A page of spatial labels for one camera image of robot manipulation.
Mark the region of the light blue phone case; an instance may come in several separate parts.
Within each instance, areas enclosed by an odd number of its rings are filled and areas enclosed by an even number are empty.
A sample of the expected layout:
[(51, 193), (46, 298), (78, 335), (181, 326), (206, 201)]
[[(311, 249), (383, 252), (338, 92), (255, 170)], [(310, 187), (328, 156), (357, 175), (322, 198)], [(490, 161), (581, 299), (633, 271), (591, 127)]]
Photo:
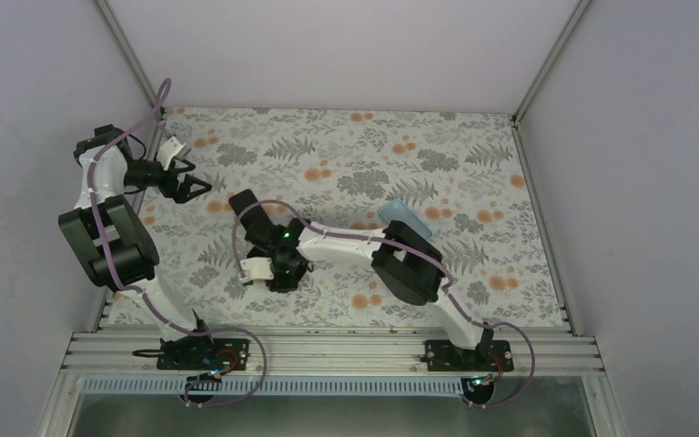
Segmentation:
[(433, 235), (431, 229), (400, 198), (394, 198), (383, 205), (379, 209), (379, 215), (387, 223), (397, 220), (406, 224), (424, 239), (430, 239)]

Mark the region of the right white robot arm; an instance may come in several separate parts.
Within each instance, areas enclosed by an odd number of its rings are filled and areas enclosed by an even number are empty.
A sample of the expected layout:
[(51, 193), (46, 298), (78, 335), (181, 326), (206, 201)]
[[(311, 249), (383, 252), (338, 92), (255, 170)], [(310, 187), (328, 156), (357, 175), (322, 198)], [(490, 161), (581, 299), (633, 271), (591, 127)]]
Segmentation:
[(454, 278), (441, 253), (409, 225), (393, 220), (384, 229), (341, 229), (295, 216), (272, 222), (264, 202), (249, 189), (229, 200), (234, 230), (244, 229), (252, 249), (237, 258), (244, 285), (262, 280), (269, 290), (296, 290), (319, 262), (371, 268), (398, 300), (430, 311), (456, 347), (459, 364), (477, 371), (491, 359), (491, 329), (476, 321), (450, 292)]

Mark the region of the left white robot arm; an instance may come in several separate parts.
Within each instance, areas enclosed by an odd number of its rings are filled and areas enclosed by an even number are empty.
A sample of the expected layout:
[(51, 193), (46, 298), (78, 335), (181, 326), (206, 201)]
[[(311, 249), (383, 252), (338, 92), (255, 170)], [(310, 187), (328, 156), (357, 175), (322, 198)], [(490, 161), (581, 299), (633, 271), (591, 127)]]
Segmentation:
[(77, 143), (76, 163), (83, 181), (74, 207), (59, 216), (58, 226), (91, 282), (125, 297), (160, 331), (162, 347), (181, 346), (180, 355), (196, 369), (217, 356), (208, 325), (158, 277), (157, 245), (129, 202), (138, 190), (156, 188), (177, 204), (207, 194), (210, 183), (193, 176), (195, 165), (184, 145), (170, 138), (155, 158), (134, 158), (132, 134), (105, 125)]

